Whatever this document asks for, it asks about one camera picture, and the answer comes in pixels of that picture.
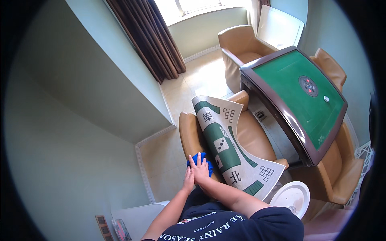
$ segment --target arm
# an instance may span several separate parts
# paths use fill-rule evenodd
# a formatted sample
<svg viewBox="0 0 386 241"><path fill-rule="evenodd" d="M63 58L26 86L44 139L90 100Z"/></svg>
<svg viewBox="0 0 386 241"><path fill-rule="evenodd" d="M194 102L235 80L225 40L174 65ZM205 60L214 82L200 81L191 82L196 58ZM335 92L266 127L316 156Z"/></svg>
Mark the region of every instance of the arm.
<svg viewBox="0 0 386 241"><path fill-rule="evenodd" d="M258 210L270 207L270 205L246 192L211 179L208 174L208 164L206 159L204 158L201 163L200 153L198 153L197 166L190 155L189 162L195 172L195 182L200 185L203 190L208 192L210 196L220 201L220 203L230 210L239 212L250 218Z"/></svg>
<svg viewBox="0 0 386 241"><path fill-rule="evenodd" d="M182 209L184 208L186 199L190 191L194 186L194 170L187 167L185 172L185 179L182 189L177 192L174 198L166 205L166 207L160 212L160 214L152 221L149 228L147 229L143 239L157 240L163 231L168 227L176 224L178 218L181 215Z"/></svg>

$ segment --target green table surface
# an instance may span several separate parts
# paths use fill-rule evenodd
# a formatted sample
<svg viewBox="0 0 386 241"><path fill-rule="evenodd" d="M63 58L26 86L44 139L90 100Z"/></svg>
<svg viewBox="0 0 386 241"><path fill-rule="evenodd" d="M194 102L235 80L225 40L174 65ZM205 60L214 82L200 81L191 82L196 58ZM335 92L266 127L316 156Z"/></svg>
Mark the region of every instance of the green table surface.
<svg viewBox="0 0 386 241"><path fill-rule="evenodd" d="M315 149L318 150L334 126L344 105L330 81L306 57L291 51L253 69L287 104ZM319 89L312 97L299 85L299 77L311 78Z"/></svg>

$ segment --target tan leather armchair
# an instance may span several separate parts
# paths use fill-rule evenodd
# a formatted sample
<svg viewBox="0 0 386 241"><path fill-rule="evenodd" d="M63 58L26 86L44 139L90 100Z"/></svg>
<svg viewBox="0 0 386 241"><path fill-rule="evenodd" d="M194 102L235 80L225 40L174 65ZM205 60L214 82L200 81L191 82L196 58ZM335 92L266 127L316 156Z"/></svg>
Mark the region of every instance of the tan leather armchair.
<svg viewBox="0 0 386 241"><path fill-rule="evenodd" d="M316 167L289 170L292 179L304 182L313 199L337 204L348 202L361 177L364 160L355 159L346 123Z"/></svg>
<svg viewBox="0 0 386 241"><path fill-rule="evenodd" d="M269 161L274 161L288 167L286 159L277 160L272 145L268 140L263 128L248 110L249 95L247 92L240 91L237 94L227 98L227 100L243 104L239 122L237 124L237 137L241 146L250 154ZM181 138L182 148L185 157L188 160L188 155L195 155L198 152L209 151L207 142L198 123L197 117L194 114L181 112L179 115L179 136ZM213 164L214 160L208 155L208 160ZM212 178L225 182L221 173L214 164Z"/></svg>
<svg viewBox="0 0 386 241"><path fill-rule="evenodd" d="M339 91L342 92L342 87L346 81L347 75L342 67L333 59L333 57L331 57L331 55L323 49L319 48L316 50L315 56L310 56L310 59L312 59L324 71L324 73L330 77Z"/></svg>
<svg viewBox="0 0 386 241"><path fill-rule="evenodd" d="M225 64L225 81L233 93L240 91L240 67L278 49L257 39L250 25L239 25L218 33Z"/></svg>

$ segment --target round white tray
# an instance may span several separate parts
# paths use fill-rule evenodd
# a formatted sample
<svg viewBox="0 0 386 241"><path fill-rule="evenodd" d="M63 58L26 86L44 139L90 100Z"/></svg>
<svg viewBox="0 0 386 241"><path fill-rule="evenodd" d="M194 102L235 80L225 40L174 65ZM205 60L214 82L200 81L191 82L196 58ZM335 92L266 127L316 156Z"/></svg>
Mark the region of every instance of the round white tray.
<svg viewBox="0 0 386 241"><path fill-rule="evenodd" d="M301 219L310 204L310 190L302 182L289 182L278 190L269 204L276 207L287 207Z"/></svg>

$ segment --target window frame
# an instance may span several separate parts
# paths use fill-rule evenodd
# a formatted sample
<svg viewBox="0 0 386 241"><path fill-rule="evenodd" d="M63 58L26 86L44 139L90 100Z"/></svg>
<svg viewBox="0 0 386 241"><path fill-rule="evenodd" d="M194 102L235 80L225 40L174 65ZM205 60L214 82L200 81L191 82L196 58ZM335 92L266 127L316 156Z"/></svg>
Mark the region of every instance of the window frame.
<svg viewBox="0 0 386 241"><path fill-rule="evenodd" d="M181 17L186 16L187 14L190 14L192 12L200 11L200 10L203 10L203 9L223 6L221 0L218 0L218 2L219 2L218 4L213 4L213 5L209 5L209 6L205 6L205 7L201 7L201 8L196 8L196 9L192 9L192 10L189 10L189 11L183 11L182 7L181 7L181 4L179 3L179 0L174 0L174 1L175 1L176 5L177 5L178 11L179 11Z"/></svg>

